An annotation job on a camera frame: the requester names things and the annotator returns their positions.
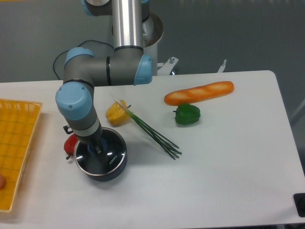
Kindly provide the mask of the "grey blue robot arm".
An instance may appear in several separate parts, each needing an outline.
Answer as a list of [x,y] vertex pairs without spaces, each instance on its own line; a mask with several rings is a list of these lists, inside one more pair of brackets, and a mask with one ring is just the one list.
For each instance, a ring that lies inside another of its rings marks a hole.
[[143,51],[142,28],[150,10],[147,0],[84,0],[82,6],[89,15],[112,16],[114,54],[97,58],[82,47],[69,50],[55,101],[79,141],[100,153],[102,126],[93,104],[94,89],[152,81],[153,62]]

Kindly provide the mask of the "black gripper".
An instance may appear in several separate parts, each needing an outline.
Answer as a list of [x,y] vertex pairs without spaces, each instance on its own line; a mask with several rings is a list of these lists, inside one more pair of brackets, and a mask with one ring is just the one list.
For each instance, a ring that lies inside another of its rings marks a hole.
[[95,130],[73,130],[69,125],[63,127],[67,134],[74,133],[78,140],[87,145],[93,145],[97,154],[102,153],[102,144],[98,142],[102,137],[102,127],[99,125]]

